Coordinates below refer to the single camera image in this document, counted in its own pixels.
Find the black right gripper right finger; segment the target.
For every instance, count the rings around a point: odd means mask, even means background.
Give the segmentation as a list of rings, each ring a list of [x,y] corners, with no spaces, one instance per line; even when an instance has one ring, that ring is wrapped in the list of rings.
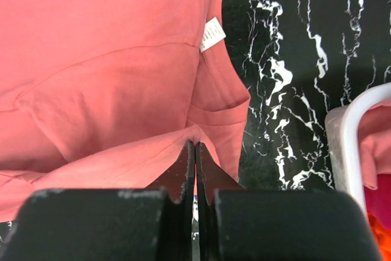
[[[380,260],[367,219],[339,191],[244,189],[195,148],[202,260]]]

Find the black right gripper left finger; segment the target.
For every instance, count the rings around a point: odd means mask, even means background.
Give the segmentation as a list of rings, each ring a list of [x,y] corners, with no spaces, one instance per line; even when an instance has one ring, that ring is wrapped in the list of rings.
[[[2,260],[191,260],[194,144],[144,189],[44,189],[18,212]]]

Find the salmon pink t shirt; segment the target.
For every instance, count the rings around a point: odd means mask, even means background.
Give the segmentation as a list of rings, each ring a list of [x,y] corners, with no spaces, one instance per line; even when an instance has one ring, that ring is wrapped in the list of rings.
[[[186,141],[238,177],[249,93],[222,0],[1,0],[1,221],[48,188],[143,188]]]

